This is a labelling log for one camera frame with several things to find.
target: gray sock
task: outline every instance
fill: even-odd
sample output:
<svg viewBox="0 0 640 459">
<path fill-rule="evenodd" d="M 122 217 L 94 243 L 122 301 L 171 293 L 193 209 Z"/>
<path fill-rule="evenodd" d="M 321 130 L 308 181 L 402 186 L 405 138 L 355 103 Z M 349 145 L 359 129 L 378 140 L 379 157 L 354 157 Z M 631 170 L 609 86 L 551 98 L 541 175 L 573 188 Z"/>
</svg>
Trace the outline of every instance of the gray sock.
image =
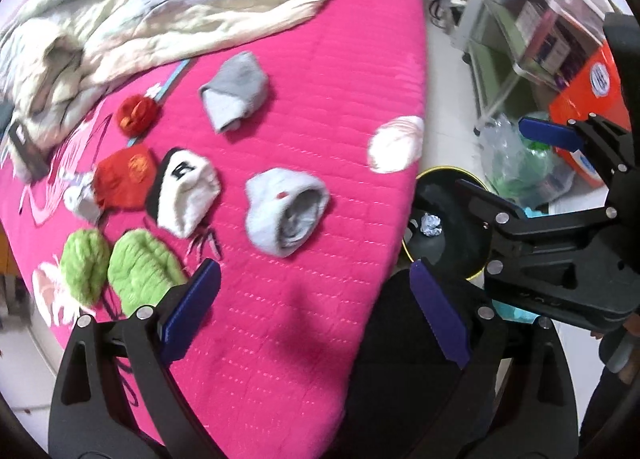
<svg viewBox="0 0 640 459">
<path fill-rule="evenodd" d="M 246 233 L 261 251 L 287 257 L 308 239 L 329 201 L 318 178 L 272 168 L 246 182 L 249 212 Z"/>
<path fill-rule="evenodd" d="M 92 188 L 94 173 L 86 172 L 85 174 L 72 175 L 71 177 L 74 179 L 72 181 L 73 184 L 63 194 L 66 209 L 76 217 L 84 219 L 93 226 L 97 226 L 102 216 L 102 210 L 95 202 Z"/>
<path fill-rule="evenodd" d="M 256 112 L 267 99 L 268 77 L 251 51 L 227 60 L 200 88 L 204 108 L 217 133 L 232 131 L 240 119 Z"/>
</svg>

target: white floor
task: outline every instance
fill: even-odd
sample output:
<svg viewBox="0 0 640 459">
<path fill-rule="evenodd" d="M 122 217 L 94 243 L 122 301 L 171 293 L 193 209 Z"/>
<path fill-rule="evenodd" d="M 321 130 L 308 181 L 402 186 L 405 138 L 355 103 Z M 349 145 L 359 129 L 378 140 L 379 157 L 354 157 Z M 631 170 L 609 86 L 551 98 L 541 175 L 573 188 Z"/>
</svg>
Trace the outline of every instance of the white floor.
<svg viewBox="0 0 640 459">
<path fill-rule="evenodd" d="M 477 113 L 471 71 L 449 36 L 429 19 L 426 24 L 429 75 L 420 167 L 458 166 L 484 181 L 473 133 Z"/>
<path fill-rule="evenodd" d="M 24 428 L 46 450 L 56 377 L 25 327 L 0 331 L 0 351 L 0 392 Z"/>
</svg>

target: red knit item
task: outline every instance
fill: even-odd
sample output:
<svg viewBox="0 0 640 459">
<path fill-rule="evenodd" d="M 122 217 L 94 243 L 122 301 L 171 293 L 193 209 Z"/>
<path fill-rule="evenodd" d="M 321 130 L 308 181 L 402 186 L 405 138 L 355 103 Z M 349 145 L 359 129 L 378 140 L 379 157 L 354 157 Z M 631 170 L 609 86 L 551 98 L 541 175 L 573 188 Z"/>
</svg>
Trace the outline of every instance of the red knit item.
<svg viewBox="0 0 640 459">
<path fill-rule="evenodd" d="M 156 173 L 156 163 L 144 145 L 135 144 L 114 152 L 95 169 L 95 201 L 105 210 L 144 210 L 146 194 Z"/>
<path fill-rule="evenodd" d="M 120 130 L 130 138 L 136 138 L 146 132 L 158 118 L 160 106 L 148 96 L 135 94 L 130 96 L 116 111 L 116 123 Z"/>
</svg>

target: quilted mattress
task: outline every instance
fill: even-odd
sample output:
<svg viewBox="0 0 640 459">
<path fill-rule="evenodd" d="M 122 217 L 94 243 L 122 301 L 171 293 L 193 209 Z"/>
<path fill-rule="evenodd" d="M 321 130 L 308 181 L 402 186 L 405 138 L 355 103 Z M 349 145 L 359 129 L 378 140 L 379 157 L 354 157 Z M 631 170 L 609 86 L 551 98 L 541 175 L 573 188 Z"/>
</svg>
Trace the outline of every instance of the quilted mattress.
<svg viewBox="0 0 640 459">
<path fill-rule="evenodd" d="M 340 423 L 351 364 L 398 255 L 417 171 L 416 163 L 402 172 L 372 172 L 367 144 L 385 122 L 423 114 L 422 17 L 421 0 L 331 0 L 293 30 L 202 56 L 168 95 L 145 138 L 158 160 L 173 147 L 206 156 L 222 181 L 208 218 L 222 246 L 222 290 L 171 372 L 231 459 L 318 457 Z M 215 135 L 197 89 L 244 49 L 269 75 L 271 99 L 238 131 Z M 176 65 L 139 76 L 97 106 L 81 126 L 93 134 L 82 142 L 78 172 L 126 146 L 114 122 L 103 129 L 103 119 L 125 97 L 164 82 Z M 64 160 L 65 150 L 70 145 L 55 161 Z M 258 252 L 244 232 L 244 185 L 275 166 L 314 174 L 331 193 L 316 232 L 287 259 Z M 29 285 L 37 265 L 54 262 L 68 234 L 86 227 L 63 203 L 36 226 L 34 213 L 51 203 L 55 187 L 54 176 L 39 182 L 33 205 L 27 197 L 18 215 L 23 186 L 12 178 L 10 162 L 0 171 L 0 219 Z M 143 218 L 110 214 L 104 233 L 113 243 L 127 229 L 151 226 Z M 194 253 L 186 256 L 188 241 L 151 230 L 186 269 L 196 268 Z M 105 298 L 117 310 L 113 293 Z M 103 304 L 97 319 L 110 319 Z M 52 330 L 64 345 L 71 327 Z M 148 415 L 136 407 L 135 387 L 129 397 L 141 428 L 155 436 Z"/>
</svg>

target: shelf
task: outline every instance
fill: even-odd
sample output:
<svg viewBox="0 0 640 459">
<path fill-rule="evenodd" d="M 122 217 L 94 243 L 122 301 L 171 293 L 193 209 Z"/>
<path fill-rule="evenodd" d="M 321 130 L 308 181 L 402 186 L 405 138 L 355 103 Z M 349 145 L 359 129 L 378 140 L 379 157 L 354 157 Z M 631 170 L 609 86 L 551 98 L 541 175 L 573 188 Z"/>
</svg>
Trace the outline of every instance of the shelf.
<svg viewBox="0 0 640 459">
<path fill-rule="evenodd" d="M 473 40 L 469 41 L 468 49 L 478 102 L 484 111 L 498 96 L 500 86 L 513 71 L 513 65 L 508 55 Z M 504 101 L 501 110 L 510 118 L 520 118 L 527 113 L 536 112 L 538 106 L 530 83 L 520 79 Z"/>
<path fill-rule="evenodd" d="M 500 31 L 507 41 L 513 61 L 513 70 L 516 71 L 518 75 L 533 83 L 545 84 L 551 87 L 551 89 L 558 91 L 558 86 L 556 85 L 556 81 L 554 81 L 553 75 L 543 69 L 538 62 L 533 59 L 518 62 L 525 49 L 527 49 L 527 45 L 522 38 L 522 34 L 516 27 L 516 19 L 511 12 L 501 4 L 492 0 L 486 0 L 484 4 L 498 23 L 498 27 L 500 27 Z"/>
</svg>

